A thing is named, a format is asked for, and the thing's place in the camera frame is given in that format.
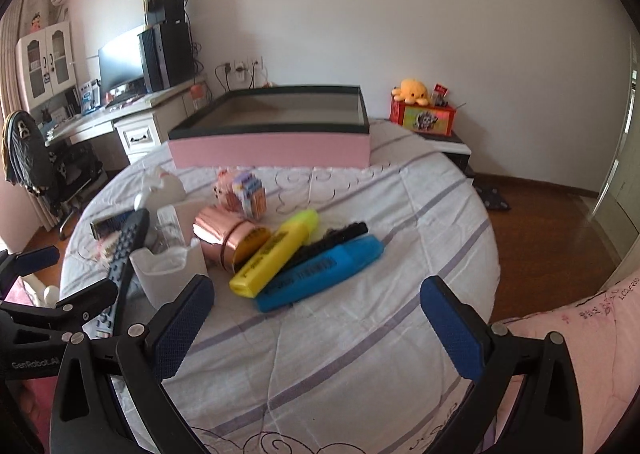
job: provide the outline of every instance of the yellow highlighter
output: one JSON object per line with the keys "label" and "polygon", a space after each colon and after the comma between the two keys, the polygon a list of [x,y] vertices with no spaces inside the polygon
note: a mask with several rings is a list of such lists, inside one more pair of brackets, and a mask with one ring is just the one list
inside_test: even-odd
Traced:
{"label": "yellow highlighter", "polygon": [[231,290],[254,299],[318,227],[318,220],[318,213],[313,209],[298,212],[286,220],[229,281]]}

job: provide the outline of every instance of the cabinet door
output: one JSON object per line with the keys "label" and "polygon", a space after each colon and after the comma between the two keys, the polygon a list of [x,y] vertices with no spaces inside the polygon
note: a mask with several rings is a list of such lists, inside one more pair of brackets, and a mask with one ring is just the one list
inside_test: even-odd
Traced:
{"label": "cabinet door", "polygon": [[26,107],[31,109],[50,99],[53,90],[45,30],[33,32],[18,41],[16,60],[20,94]]}
{"label": "cabinet door", "polygon": [[47,62],[51,72],[51,87],[55,95],[76,85],[69,23],[51,25],[46,28],[46,32]]}

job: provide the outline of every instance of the orange plush toy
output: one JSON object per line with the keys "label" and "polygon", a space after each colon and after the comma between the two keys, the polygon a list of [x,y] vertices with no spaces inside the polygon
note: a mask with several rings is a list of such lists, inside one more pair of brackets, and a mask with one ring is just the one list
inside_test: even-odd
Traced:
{"label": "orange plush toy", "polygon": [[391,91],[394,100],[402,101],[405,104],[417,104],[418,106],[428,106],[431,104],[427,86],[417,79],[404,79],[400,83],[400,88]]}

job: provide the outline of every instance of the blue highlighter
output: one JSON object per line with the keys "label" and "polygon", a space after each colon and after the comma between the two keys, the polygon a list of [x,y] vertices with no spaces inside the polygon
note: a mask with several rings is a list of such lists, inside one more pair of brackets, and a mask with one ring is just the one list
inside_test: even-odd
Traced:
{"label": "blue highlighter", "polygon": [[375,236],[347,241],[276,275],[255,297],[260,311],[271,311],[331,288],[378,259],[385,246]]}

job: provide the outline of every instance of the computer monitor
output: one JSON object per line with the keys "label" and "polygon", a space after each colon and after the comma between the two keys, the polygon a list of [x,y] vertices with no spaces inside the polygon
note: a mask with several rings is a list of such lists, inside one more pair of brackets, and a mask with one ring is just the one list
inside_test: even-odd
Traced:
{"label": "computer monitor", "polygon": [[100,98],[107,92],[136,79],[144,78],[138,34],[145,25],[133,28],[105,44],[98,51]]}

